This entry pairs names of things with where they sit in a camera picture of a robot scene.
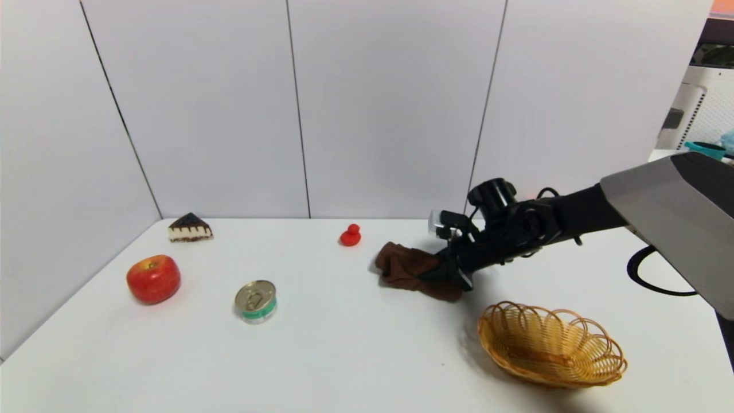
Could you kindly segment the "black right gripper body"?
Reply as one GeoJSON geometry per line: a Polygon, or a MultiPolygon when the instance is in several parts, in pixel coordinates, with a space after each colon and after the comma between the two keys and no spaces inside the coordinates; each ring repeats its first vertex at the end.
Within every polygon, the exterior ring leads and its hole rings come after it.
{"type": "Polygon", "coordinates": [[[487,243],[455,237],[440,251],[440,278],[448,280],[464,292],[474,290],[474,274],[504,261],[498,251],[487,243]]]}

